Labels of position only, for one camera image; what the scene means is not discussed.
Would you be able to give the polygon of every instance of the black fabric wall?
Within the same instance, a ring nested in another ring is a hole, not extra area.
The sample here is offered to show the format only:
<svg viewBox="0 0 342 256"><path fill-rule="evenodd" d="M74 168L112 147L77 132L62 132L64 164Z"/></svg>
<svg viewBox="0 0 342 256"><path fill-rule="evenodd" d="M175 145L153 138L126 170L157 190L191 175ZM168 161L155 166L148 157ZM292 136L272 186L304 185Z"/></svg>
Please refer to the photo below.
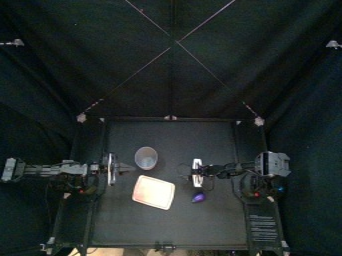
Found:
<svg viewBox="0 0 342 256"><path fill-rule="evenodd" d="M68 159L70 142L60 134L2 104L0 120L0 174L9 157L20 157L30 164ZM37 255L29 251L46 242L57 198L46 182L0 184L0 255L21 250L22 255Z"/></svg>
<svg viewBox="0 0 342 256"><path fill-rule="evenodd" d="M324 50L303 72L269 132L291 157L281 203L289 247L299 255L340 255L342 52Z"/></svg>
<svg viewBox="0 0 342 256"><path fill-rule="evenodd" d="M0 23L1 39L17 38L2 19ZM68 159L73 121L64 101L30 49L1 47L0 175L9 157L30 164ZM0 255L12 251L37 255L38 244L48 239L57 198L46 182L0 184Z"/></svg>

